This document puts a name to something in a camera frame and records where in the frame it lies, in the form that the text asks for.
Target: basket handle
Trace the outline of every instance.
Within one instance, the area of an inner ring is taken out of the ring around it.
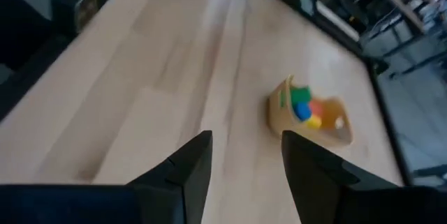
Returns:
[[[285,89],[284,94],[286,94],[286,107],[292,108],[291,105],[291,82],[293,80],[293,75],[287,76],[286,80],[284,80],[285,85],[283,89]]]

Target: blue block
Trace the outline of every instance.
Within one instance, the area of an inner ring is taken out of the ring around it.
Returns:
[[[310,110],[310,107],[307,103],[297,103],[293,107],[293,111],[301,121],[308,120],[312,115],[312,111]]]

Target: light blue object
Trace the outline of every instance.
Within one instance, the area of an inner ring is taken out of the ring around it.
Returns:
[[[303,9],[307,14],[314,15],[314,3],[312,0],[300,0],[301,9]]]
[[[312,115],[312,111],[307,103],[297,103],[293,107],[293,111],[301,121],[310,119],[310,116]]]

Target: green block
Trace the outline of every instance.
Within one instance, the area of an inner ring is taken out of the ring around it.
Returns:
[[[298,103],[308,103],[312,99],[309,87],[303,88],[291,88],[291,100],[292,105],[295,106]]]

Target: floor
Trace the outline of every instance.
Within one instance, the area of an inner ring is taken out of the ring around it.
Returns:
[[[401,184],[363,64],[278,0],[110,0],[0,124],[1,183],[125,184],[213,131],[204,223],[299,223],[265,98],[340,98],[330,150]]]
[[[405,25],[397,31],[402,40],[409,38]],[[380,55],[397,45],[391,31],[367,45],[372,55]],[[447,87],[435,64],[426,66],[395,80],[389,75],[409,68],[413,63],[445,50],[433,38],[412,45],[391,56],[390,69],[378,78],[392,121],[397,131],[406,163],[411,171],[447,163]],[[439,178],[416,178],[416,184],[438,186]]]

